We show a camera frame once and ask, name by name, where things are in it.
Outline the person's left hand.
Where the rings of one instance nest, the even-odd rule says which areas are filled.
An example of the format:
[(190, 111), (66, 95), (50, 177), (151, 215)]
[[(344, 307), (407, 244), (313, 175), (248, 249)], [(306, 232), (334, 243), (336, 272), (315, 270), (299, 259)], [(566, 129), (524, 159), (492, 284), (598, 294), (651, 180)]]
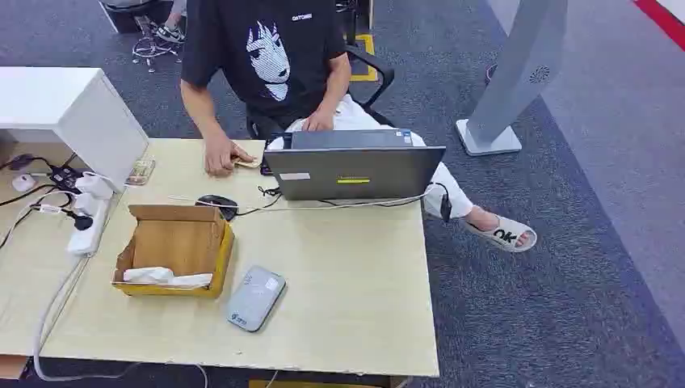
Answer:
[(302, 122), (301, 130), (309, 132), (330, 131), (334, 129), (335, 110), (317, 109)]

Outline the person's right hand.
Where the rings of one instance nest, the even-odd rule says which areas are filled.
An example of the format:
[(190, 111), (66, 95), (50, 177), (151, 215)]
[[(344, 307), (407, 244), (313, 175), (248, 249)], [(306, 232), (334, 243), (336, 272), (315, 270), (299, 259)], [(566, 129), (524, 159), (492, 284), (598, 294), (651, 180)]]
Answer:
[(233, 173), (234, 162), (254, 162), (254, 157), (230, 140), (224, 133), (210, 134), (204, 139), (204, 169), (214, 177)]

